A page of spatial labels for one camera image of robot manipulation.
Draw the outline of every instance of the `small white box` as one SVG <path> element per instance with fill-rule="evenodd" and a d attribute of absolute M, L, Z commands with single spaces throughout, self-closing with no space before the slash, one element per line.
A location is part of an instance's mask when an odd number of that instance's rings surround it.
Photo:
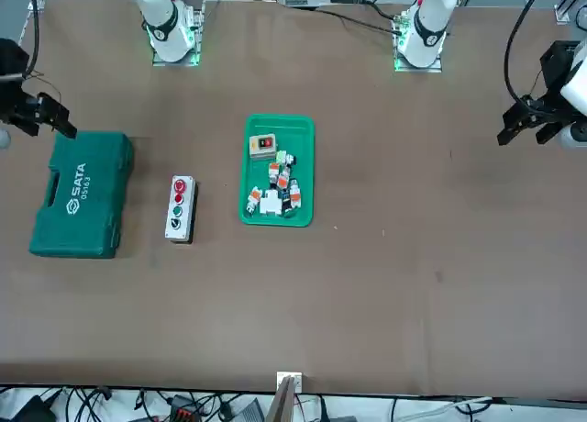
<path fill-rule="evenodd" d="M 249 138 L 249 156 L 252 159 L 274 158 L 276 153 L 277 143 L 272 133 Z"/>

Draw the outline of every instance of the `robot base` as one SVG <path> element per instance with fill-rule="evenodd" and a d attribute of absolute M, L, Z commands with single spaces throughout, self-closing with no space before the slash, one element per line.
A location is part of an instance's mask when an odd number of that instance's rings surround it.
<path fill-rule="evenodd" d="M 202 33 L 204 32 L 204 21 L 205 21 L 205 0 L 202 0 L 199 7 L 193 6 L 192 8 L 186 9 L 186 11 L 194 12 L 193 20 L 189 20 L 192 23 L 190 28 L 186 28 L 186 37 L 189 40 L 194 41 L 194 46 L 187 51 L 183 58 L 179 61 L 169 62 L 163 60 L 155 49 L 153 49 L 153 66 L 188 66 L 195 67 L 200 65 L 202 58 Z"/>
<path fill-rule="evenodd" d="M 395 20 L 392 20 L 392 30 L 399 30 L 402 32 L 402 35 L 405 35 L 410 30 L 410 22 L 406 20 L 405 17 L 398 17 Z M 404 37 L 398 37 L 396 35 L 392 35 L 392 42 L 393 42 L 393 69 L 396 72 L 433 72 L 433 73 L 441 73 L 442 72 L 442 45 L 444 44 L 444 39 L 440 42 L 440 51 L 438 52 L 438 56 L 436 61 L 434 61 L 430 66 L 426 68 L 419 68 L 415 67 L 408 62 L 405 56 L 400 52 L 399 48 L 402 44 L 404 44 Z"/>

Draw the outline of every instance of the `red push button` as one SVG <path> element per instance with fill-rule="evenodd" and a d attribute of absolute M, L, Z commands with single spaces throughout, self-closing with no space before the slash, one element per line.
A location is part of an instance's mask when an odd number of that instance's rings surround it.
<path fill-rule="evenodd" d="M 175 181 L 175 185 L 173 186 L 173 188 L 175 189 L 175 193 L 181 194 L 185 191 L 185 181 L 183 179 L 178 179 L 177 181 Z"/>

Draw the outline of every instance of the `white bracket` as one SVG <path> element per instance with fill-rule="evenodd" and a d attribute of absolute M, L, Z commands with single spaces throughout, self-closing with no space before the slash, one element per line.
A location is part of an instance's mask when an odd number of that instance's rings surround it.
<path fill-rule="evenodd" d="M 282 383 L 283 379 L 287 378 L 288 376 L 293 377 L 293 383 L 295 384 L 295 393 L 300 394 L 302 392 L 302 374 L 300 372 L 277 372 L 277 386 L 275 390 L 279 389 L 280 384 Z"/>

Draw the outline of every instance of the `green toolbox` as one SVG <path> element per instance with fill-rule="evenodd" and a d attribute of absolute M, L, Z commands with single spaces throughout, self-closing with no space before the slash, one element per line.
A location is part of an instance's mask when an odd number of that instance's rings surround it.
<path fill-rule="evenodd" d="M 132 163 L 132 144 L 122 133 L 80 131 L 77 139 L 56 135 L 30 252 L 45 257 L 113 258 Z"/>

